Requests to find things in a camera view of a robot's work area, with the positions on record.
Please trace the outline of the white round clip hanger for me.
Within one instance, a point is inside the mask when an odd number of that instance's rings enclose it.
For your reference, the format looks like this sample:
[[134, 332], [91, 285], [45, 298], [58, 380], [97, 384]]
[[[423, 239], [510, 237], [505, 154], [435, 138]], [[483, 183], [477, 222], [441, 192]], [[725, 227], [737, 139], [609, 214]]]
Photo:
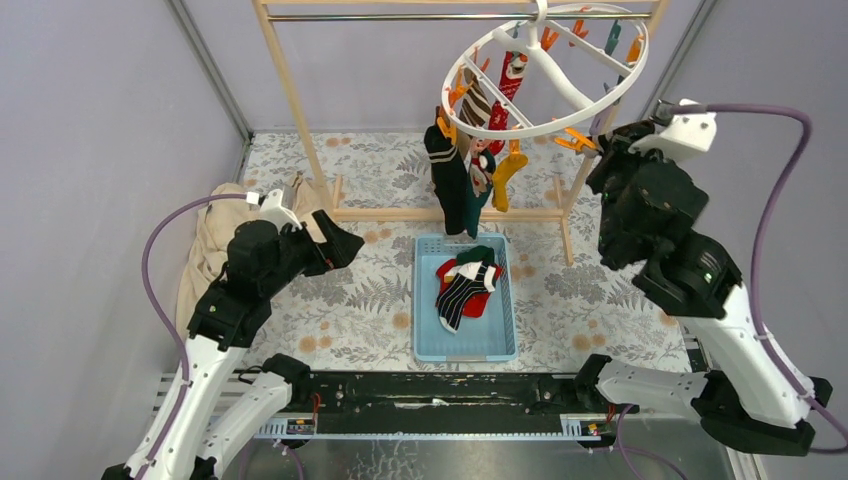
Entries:
[[[439, 113], [443, 118], [440, 126], [444, 132], [455, 128], [472, 137], [487, 140], [518, 140], [547, 135], [573, 127], [612, 107], [627, 93], [647, 65], [650, 51], [651, 13], [636, 13], [624, 7], [606, 3], [571, 3], [551, 7], [546, 1], [536, 3], [537, 11], [528, 19], [510, 20], [484, 34], [469, 46], [450, 67], [440, 93]], [[609, 20], [613, 23], [628, 23], [635, 37], [628, 55], [620, 60], [604, 46], [596, 46], [579, 36], [574, 29], [564, 25], [564, 20]], [[566, 42], [574, 44], [591, 59], [611, 69], [621, 79], [602, 96], [594, 99], [580, 90], [568, 77], [564, 68], [543, 47], [544, 30], [557, 34]], [[551, 83], [553, 90], [573, 109], [562, 118], [545, 123], [534, 123], [510, 100], [501, 88], [492, 81], [475, 61], [480, 49], [496, 43], [504, 50], [524, 55], [531, 67], [540, 71]], [[480, 125], [459, 117], [461, 103], [471, 98], [471, 84], [465, 80], [470, 72], [476, 84], [489, 94], [517, 125], [506, 129], [491, 129], [487, 123]]]

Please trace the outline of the black sock with beige stripes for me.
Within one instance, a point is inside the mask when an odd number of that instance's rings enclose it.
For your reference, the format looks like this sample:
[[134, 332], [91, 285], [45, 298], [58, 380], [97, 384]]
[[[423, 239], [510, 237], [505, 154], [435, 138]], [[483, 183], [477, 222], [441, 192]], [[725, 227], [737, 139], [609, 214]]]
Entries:
[[456, 145], [437, 125], [424, 134], [424, 146], [430, 162], [434, 192], [444, 215], [445, 232], [458, 235], [465, 231], [467, 170]]

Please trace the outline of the dark green sock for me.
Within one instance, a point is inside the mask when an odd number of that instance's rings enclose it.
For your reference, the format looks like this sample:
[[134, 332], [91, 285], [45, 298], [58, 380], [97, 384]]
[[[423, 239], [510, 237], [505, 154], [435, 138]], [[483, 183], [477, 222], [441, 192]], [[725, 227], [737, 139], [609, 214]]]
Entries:
[[459, 253], [456, 256], [457, 266], [470, 263], [482, 263], [485, 265], [496, 264], [495, 250], [486, 245], [477, 245], [469, 250]]

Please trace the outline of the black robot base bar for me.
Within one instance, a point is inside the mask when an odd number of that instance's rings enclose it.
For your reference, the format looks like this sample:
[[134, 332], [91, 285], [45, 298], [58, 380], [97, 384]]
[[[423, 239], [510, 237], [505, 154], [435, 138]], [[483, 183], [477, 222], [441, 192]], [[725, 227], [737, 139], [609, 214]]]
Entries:
[[292, 381], [283, 412], [325, 435], [561, 434], [564, 415], [604, 420], [624, 408], [582, 373], [313, 371], [283, 354], [259, 370]]

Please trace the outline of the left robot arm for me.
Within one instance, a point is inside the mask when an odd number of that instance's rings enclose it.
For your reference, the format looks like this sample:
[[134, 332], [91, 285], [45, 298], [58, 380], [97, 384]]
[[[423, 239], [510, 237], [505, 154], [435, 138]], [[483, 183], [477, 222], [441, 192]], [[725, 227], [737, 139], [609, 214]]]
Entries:
[[212, 415], [236, 366], [270, 318], [271, 301], [300, 276], [345, 268], [364, 245], [323, 210], [306, 221], [265, 218], [241, 224], [221, 274], [198, 300], [185, 355], [138, 449], [106, 479], [219, 479], [259, 427], [276, 412], [311, 401], [310, 368], [277, 354], [248, 391], [217, 420]]

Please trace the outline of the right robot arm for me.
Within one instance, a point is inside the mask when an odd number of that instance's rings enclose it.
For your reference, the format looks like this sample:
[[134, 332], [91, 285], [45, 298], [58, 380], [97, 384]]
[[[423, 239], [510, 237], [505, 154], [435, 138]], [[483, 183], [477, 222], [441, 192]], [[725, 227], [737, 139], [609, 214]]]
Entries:
[[795, 369], [756, 326], [740, 269], [693, 227], [707, 194], [665, 151], [643, 145], [654, 131], [644, 120], [597, 138], [600, 160], [587, 185], [601, 198], [600, 262], [614, 271], [639, 264], [633, 284], [693, 329], [715, 368], [672, 373], [594, 354], [575, 377], [575, 402], [589, 412], [632, 404], [672, 413], [745, 453], [808, 455], [811, 405], [826, 404], [832, 386]]

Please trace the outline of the beige crumpled cloth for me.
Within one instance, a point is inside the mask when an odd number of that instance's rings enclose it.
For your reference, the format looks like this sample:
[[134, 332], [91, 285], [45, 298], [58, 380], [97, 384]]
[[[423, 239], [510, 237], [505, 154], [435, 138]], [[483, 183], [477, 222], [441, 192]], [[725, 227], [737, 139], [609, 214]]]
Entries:
[[[301, 173], [295, 174], [286, 183], [295, 193], [294, 214], [308, 225], [308, 231], [319, 234], [310, 214], [319, 207], [319, 196], [313, 183]], [[220, 274], [227, 260], [227, 246], [234, 237], [235, 229], [244, 222], [256, 220], [258, 210], [243, 199], [216, 200], [197, 212], [195, 239], [189, 250], [188, 259], [179, 283], [176, 326], [188, 326], [196, 302], [210, 283]]]

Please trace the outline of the mustard yellow sock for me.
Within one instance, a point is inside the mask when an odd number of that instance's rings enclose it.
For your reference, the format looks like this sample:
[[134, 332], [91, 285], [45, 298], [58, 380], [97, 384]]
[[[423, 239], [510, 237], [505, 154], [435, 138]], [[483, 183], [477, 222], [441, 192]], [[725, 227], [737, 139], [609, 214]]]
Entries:
[[492, 177], [493, 181], [493, 207], [501, 213], [509, 211], [510, 202], [507, 186], [512, 177], [528, 164], [528, 157], [523, 153], [511, 153], [507, 155], [497, 166]]

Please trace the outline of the dark teal sock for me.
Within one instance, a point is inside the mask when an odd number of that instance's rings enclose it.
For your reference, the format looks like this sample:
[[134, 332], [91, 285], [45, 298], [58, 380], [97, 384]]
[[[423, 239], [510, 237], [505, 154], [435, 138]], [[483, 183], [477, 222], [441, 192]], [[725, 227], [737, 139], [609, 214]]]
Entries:
[[487, 147], [475, 147], [468, 154], [463, 222], [469, 237], [476, 239], [482, 209], [493, 190], [496, 161]]

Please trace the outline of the red patterned sock pair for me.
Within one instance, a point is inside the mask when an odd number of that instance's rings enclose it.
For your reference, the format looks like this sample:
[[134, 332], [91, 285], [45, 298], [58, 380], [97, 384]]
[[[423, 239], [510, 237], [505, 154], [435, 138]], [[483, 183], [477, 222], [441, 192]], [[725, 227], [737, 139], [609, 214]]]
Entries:
[[[528, 57], [522, 53], [507, 52], [505, 54], [499, 81], [499, 91], [509, 101], [514, 99], [523, 82], [527, 63]], [[492, 105], [488, 129], [505, 130], [508, 119], [509, 112], [503, 107], [500, 101], [495, 101]]]

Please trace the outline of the tan brown sock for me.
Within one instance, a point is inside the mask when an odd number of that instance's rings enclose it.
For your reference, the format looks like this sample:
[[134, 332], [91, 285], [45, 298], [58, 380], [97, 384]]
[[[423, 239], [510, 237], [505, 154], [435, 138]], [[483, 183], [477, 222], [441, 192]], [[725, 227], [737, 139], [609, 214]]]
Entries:
[[463, 79], [467, 90], [462, 97], [459, 120], [475, 128], [487, 126], [491, 117], [491, 105], [486, 92], [473, 71], [465, 69]]

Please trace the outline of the light blue plastic basket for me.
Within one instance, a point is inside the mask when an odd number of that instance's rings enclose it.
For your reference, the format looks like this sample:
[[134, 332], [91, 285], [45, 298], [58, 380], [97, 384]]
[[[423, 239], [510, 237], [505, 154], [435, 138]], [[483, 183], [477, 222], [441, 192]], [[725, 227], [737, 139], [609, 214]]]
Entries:
[[[477, 245], [495, 250], [496, 264], [456, 265]], [[413, 353], [420, 362], [497, 363], [518, 357], [506, 237], [483, 233], [468, 243], [421, 235], [415, 243]]]

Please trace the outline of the wooden drying rack frame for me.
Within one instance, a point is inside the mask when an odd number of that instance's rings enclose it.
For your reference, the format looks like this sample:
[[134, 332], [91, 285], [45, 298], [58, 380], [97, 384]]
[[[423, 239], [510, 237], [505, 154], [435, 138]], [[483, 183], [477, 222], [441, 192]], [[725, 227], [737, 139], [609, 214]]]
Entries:
[[[647, 12], [653, 15], [650, 39], [666, 7], [665, 2], [655, 1]], [[245, 184], [249, 187], [269, 188], [290, 174], [301, 173], [313, 183], [319, 203], [328, 208], [333, 218], [340, 221], [409, 223], [444, 219], [442, 210], [409, 205], [410, 199], [419, 198], [434, 187], [429, 176], [430, 162], [422, 144], [413, 144], [407, 136], [370, 133], [350, 138], [331, 136], [323, 150], [316, 148], [291, 68], [276, 32], [276, 25], [282, 22], [282, 17], [272, 14], [270, 8], [267, 1], [258, 1], [254, 5], [296, 130], [294, 133], [261, 133], [255, 138], [243, 173]], [[528, 19], [531, 14], [520, 12], [504, 15], [502, 24], [516, 18]], [[564, 20], [562, 23], [592, 44], [604, 46], [620, 60], [628, 55], [635, 37], [628, 23], [619, 24], [609, 20]], [[551, 34], [545, 29], [543, 47], [550, 52], [559, 38], [557, 34]], [[572, 136], [569, 148], [575, 151], [586, 149], [589, 140], [580, 133], [580, 127], [591, 122], [594, 133], [605, 131], [616, 115], [618, 102], [591, 120], [558, 130]], [[440, 123], [443, 118], [439, 113], [439, 105], [440, 99], [434, 114], [434, 124], [442, 130]], [[487, 140], [472, 137], [455, 128], [442, 132], [457, 146], [462, 158], [468, 157], [476, 140], [484, 140], [490, 145], [499, 144], [507, 148], [510, 154], [519, 153], [523, 140]]]

